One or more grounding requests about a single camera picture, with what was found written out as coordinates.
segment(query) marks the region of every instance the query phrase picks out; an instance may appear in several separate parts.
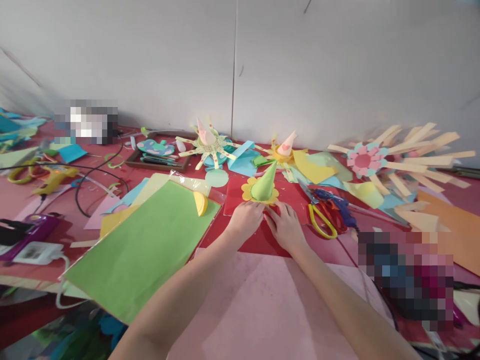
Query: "yellow glue gun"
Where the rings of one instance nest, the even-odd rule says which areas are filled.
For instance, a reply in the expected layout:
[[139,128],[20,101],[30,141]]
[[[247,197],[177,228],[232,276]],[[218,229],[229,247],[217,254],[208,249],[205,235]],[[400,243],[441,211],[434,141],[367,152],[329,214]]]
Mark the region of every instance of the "yellow glue gun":
[[76,167],[69,166],[52,166],[45,167],[50,175],[38,189],[32,191],[32,194],[35,195],[50,195],[57,187],[62,183],[65,178],[74,178],[79,173],[79,170]]

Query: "paper cone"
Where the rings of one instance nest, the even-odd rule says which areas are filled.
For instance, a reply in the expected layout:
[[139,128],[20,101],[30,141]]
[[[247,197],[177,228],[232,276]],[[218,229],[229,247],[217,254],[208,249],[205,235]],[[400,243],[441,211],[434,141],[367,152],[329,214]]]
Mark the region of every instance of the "paper cone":
[[281,156],[290,156],[290,154],[292,153],[292,147],[294,145],[294,140],[296,137],[297,137],[297,134],[295,131],[293,131],[290,134],[290,136],[286,138],[283,144],[278,147],[276,152]]
[[251,187],[252,198],[258,201],[267,201],[274,190],[275,174],[277,173],[277,161],[272,162],[265,174],[260,177]]
[[206,128],[202,121],[197,117],[196,122],[198,124],[198,136],[200,136],[200,140],[203,145],[211,146],[215,144],[217,139],[212,134],[209,128]]

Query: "green paper sheet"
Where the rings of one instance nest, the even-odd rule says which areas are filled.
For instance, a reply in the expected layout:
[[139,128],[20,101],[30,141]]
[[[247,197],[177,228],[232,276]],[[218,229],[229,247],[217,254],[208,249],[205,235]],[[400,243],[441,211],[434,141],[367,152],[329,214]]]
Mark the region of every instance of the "green paper sheet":
[[86,293],[84,293],[78,287],[73,286],[68,281],[65,281],[63,284],[63,295],[78,299],[92,300]]
[[64,277],[130,324],[185,265],[220,205],[199,217],[193,192],[171,180],[74,264]]
[[263,165],[271,164],[275,160],[267,160],[265,157],[262,155],[258,155],[256,158],[254,158],[251,163],[253,164],[254,167],[259,168]]
[[11,166],[20,165],[25,160],[30,159],[35,154],[37,149],[38,146],[0,154],[0,167],[8,168]]

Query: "green paper cone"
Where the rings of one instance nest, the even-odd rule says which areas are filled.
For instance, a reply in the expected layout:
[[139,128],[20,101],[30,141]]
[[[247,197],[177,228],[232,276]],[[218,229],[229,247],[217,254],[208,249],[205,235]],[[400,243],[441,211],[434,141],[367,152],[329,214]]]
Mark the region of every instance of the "green paper cone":
[[273,162],[251,187],[251,196],[257,201],[267,201],[272,196],[274,190],[275,174],[277,172],[277,161]]

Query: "white wall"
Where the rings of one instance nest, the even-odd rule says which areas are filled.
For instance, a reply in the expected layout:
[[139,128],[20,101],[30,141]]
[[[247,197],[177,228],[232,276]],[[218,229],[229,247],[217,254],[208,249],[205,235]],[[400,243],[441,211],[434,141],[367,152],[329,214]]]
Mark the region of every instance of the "white wall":
[[5,0],[0,46],[43,90],[0,53],[0,106],[26,91],[34,113],[56,98],[117,100],[125,125],[211,115],[239,140],[296,129],[319,150],[435,122],[461,134],[453,151],[480,153],[480,100],[465,107],[480,95],[474,2],[312,0],[304,14],[308,0]]
[[231,131],[235,0],[5,0],[1,11],[0,46],[47,97],[116,100],[130,124],[155,128],[211,115]]
[[480,100],[461,109],[480,95],[480,6],[312,0],[304,14],[307,3],[239,2],[234,137],[268,143],[296,129],[296,145],[320,150],[434,122],[461,134],[454,150],[480,154]]

